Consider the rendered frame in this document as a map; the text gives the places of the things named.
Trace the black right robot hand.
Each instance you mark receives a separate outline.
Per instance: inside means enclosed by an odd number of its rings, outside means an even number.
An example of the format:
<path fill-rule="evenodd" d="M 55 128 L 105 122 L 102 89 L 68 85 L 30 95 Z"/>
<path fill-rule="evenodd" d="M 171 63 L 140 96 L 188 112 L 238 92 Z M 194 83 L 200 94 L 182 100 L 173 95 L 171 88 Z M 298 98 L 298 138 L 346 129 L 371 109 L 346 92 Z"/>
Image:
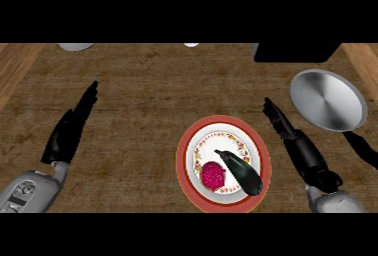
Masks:
<path fill-rule="evenodd" d="M 343 185 L 343 179 L 329 170 L 324 156 L 309 136 L 300 129 L 294 128 L 284 112 L 269 98 L 264 98 L 263 113 L 284 141 L 294 167 L 306 184 L 325 193 L 337 192 Z"/>

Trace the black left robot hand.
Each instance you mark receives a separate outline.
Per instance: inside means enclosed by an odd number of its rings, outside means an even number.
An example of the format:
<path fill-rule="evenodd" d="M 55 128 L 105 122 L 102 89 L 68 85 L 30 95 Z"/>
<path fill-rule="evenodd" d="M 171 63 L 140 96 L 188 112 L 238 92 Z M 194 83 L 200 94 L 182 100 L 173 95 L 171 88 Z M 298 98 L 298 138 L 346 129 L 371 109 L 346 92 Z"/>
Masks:
<path fill-rule="evenodd" d="M 55 126 L 42 156 L 42 162 L 44 164 L 52 164 L 55 161 L 71 163 L 80 144 L 83 128 L 96 101 L 98 82 L 93 82 L 75 108 L 65 112 Z"/>

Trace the red rimmed white plate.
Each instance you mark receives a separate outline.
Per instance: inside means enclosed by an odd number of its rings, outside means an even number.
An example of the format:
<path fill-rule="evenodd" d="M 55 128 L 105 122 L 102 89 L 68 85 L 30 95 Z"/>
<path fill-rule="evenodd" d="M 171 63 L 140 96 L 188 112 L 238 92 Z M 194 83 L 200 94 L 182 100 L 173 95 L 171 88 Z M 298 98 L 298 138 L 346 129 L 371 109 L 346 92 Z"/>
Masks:
<path fill-rule="evenodd" d="M 263 190 L 250 196 L 214 150 L 231 151 L 256 169 Z M 207 162 L 217 162 L 226 170 L 225 186 L 216 191 L 201 182 Z M 176 152 L 176 173 L 183 193 L 200 210 L 210 213 L 248 213 L 260 204 L 272 178 L 272 163 L 263 139 L 251 126 L 238 118 L 213 115 L 188 128 Z"/>

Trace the dark eggplant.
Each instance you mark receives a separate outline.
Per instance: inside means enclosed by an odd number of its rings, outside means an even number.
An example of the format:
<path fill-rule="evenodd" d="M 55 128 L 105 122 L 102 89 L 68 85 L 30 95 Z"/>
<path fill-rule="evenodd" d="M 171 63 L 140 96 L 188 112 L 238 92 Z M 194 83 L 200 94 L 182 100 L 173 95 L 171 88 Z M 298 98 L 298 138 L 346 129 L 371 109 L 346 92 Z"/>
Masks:
<path fill-rule="evenodd" d="M 231 151 L 214 150 L 214 152 L 219 154 L 244 192 L 250 196 L 257 196 L 263 190 L 263 181 L 256 169 Z"/>

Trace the grey round object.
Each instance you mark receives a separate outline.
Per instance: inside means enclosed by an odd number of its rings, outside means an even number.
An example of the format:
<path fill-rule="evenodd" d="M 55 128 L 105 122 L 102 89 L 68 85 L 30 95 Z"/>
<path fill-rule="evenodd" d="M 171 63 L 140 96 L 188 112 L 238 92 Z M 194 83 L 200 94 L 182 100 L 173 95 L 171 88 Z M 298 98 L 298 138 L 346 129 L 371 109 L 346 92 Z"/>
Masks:
<path fill-rule="evenodd" d="M 59 47 L 70 52 L 77 52 L 89 49 L 93 43 L 59 43 Z"/>

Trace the black appliance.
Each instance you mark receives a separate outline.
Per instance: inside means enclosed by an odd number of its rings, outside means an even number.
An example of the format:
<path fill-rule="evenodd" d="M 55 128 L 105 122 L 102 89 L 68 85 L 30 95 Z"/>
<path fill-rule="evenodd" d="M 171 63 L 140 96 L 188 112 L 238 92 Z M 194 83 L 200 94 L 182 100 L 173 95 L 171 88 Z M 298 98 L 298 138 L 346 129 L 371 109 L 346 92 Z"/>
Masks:
<path fill-rule="evenodd" d="M 340 43 L 259 43 L 256 62 L 322 63 L 331 58 Z"/>

